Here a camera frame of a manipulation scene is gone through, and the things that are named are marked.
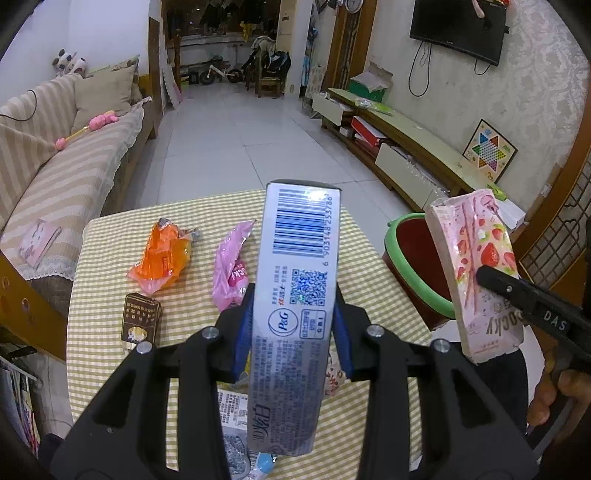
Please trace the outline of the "person right hand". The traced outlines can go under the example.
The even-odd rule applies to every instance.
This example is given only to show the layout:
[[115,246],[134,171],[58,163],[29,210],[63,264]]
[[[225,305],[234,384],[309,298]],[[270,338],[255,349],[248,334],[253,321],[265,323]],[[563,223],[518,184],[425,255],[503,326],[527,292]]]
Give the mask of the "person right hand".
[[543,425],[550,417],[550,407],[555,402],[558,393],[574,400],[573,407],[564,427],[556,437],[560,442],[570,436],[577,428],[590,405],[591,380],[583,372],[567,369],[559,379],[553,382],[551,373],[556,366],[556,348],[544,353],[545,366],[543,375],[538,383],[532,402],[527,412],[527,422],[533,427]]

